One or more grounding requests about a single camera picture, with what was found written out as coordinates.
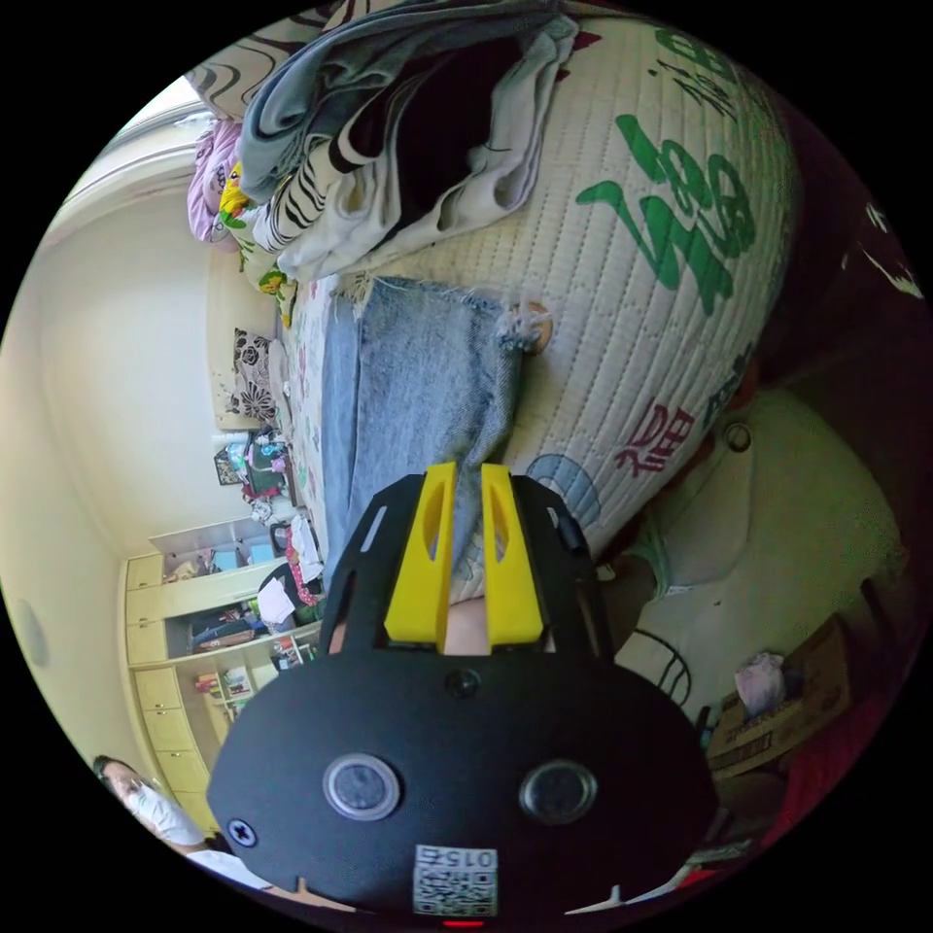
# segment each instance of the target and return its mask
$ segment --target cardboard box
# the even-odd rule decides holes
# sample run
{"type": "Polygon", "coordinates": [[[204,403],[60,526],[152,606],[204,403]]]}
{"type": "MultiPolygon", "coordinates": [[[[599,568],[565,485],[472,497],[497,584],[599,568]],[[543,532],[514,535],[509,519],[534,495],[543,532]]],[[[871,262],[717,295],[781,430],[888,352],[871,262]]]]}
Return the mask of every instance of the cardboard box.
{"type": "Polygon", "coordinates": [[[833,616],[787,656],[786,671],[801,672],[800,695],[772,712],[745,720],[739,694],[722,703],[707,758],[715,780],[731,778],[780,757],[819,732],[851,702],[847,636],[833,616]]]}

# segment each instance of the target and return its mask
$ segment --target bedsheet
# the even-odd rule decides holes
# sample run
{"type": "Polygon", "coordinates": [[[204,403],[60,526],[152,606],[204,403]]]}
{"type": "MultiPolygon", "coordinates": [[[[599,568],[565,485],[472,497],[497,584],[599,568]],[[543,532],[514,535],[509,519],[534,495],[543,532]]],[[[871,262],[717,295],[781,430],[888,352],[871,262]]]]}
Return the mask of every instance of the bedsheet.
{"type": "Polygon", "coordinates": [[[299,286],[292,325],[282,334],[288,360],[294,478],[318,537],[322,560],[329,552],[321,453],[324,345],[330,297],[337,281],[337,276],[330,276],[299,286]]]}

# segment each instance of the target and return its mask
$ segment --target mattress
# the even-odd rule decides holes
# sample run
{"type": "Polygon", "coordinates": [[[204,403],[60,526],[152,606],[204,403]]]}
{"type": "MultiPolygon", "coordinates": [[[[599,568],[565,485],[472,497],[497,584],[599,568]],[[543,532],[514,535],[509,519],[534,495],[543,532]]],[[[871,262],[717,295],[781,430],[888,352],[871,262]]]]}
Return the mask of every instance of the mattress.
{"type": "MultiPolygon", "coordinates": [[[[677,473],[737,385],[797,215],[768,94],[689,36],[584,19],[529,202],[372,270],[543,313],[502,461],[555,489],[598,553],[677,473]]],[[[451,602],[484,592],[480,530],[451,602]]]]}

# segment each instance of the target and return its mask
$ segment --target picture frame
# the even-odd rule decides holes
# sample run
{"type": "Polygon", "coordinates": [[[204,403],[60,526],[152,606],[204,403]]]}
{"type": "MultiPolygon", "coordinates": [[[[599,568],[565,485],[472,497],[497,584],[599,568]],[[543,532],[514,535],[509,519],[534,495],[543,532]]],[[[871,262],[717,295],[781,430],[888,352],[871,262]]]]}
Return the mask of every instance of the picture frame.
{"type": "Polygon", "coordinates": [[[214,455],[214,469],[217,471],[217,481],[222,486],[239,486],[243,480],[233,468],[226,448],[214,455]]]}

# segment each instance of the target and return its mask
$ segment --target green chinese character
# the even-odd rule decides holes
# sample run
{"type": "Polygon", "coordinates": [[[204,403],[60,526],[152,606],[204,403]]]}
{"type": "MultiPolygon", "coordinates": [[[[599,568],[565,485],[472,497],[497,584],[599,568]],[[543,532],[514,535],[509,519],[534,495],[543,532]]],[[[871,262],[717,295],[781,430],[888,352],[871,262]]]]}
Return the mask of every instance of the green chinese character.
{"type": "Polygon", "coordinates": [[[705,46],[698,39],[684,35],[682,32],[675,32],[673,29],[657,29],[654,38],[669,52],[680,55],[681,58],[687,58],[732,84],[736,83],[736,73],[732,62],[721,52],[705,46]]]}
{"type": "Polygon", "coordinates": [[[635,238],[658,281],[672,291],[680,285],[680,263],[674,251],[680,250],[684,261],[696,276],[700,301],[707,317],[715,311],[717,295],[732,297],[735,288],[732,275],[709,248],[706,237],[697,226],[688,230],[660,197],[650,194],[639,201],[650,243],[641,235],[639,225],[625,202],[625,192],[616,182],[599,182],[582,191],[576,202],[608,204],[635,238]]]}
{"type": "Polygon", "coordinates": [[[711,155],[707,179],[696,159],[679,143],[665,140],[660,150],[656,149],[635,116],[623,115],[616,119],[616,125],[639,168],[655,184],[667,182],[677,207],[687,217],[697,214],[696,224],[688,229],[662,198],[649,195],[639,202],[648,236],[645,239],[626,203],[625,192],[615,182],[599,182],[582,191],[576,202],[603,203],[611,207],[635,238],[658,281],[672,290],[680,285],[680,263],[676,255],[679,250],[696,277],[704,312],[710,316],[718,295],[726,299],[732,296],[734,282],[729,270],[713,252],[704,231],[713,247],[728,259],[740,256],[755,240],[751,207],[739,173],[722,155],[711,155]],[[719,218],[721,233],[702,213],[697,213],[712,209],[719,218]]]}

